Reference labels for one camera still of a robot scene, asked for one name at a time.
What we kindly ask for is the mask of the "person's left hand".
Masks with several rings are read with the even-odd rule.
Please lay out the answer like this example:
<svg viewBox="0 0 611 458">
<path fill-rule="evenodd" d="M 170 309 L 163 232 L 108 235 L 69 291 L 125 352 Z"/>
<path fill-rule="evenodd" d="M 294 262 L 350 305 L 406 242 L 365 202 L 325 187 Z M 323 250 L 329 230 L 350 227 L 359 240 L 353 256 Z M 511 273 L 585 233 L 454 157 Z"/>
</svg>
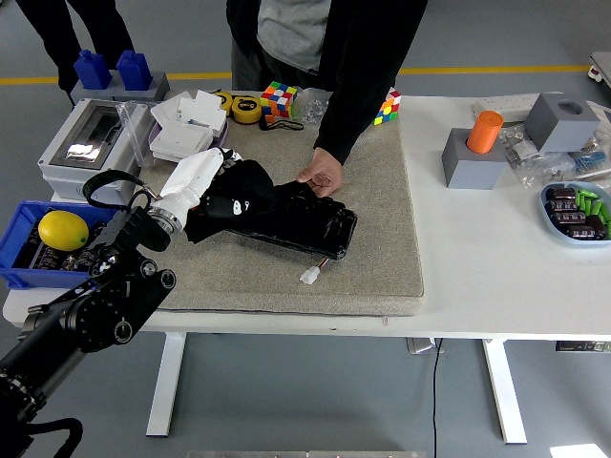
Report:
<svg viewBox="0 0 611 458">
<path fill-rule="evenodd" d="M 310 163 L 296 180 L 307 184 L 318 198 L 330 197 L 343 184 L 343 166 L 327 150 L 316 147 Z"/>
</svg>

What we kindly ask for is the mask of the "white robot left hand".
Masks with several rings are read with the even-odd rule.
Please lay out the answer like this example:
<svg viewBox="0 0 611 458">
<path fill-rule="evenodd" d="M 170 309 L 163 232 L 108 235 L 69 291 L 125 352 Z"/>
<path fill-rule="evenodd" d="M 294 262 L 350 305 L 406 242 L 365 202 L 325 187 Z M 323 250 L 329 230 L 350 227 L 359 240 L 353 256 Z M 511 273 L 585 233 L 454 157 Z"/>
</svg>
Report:
<svg viewBox="0 0 611 458">
<path fill-rule="evenodd" d="M 186 224 L 188 211 L 200 203 L 213 178 L 227 160 L 242 160 L 232 149 L 211 148 L 182 159 L 169 176 L 151 208 Z"/>
</svg>

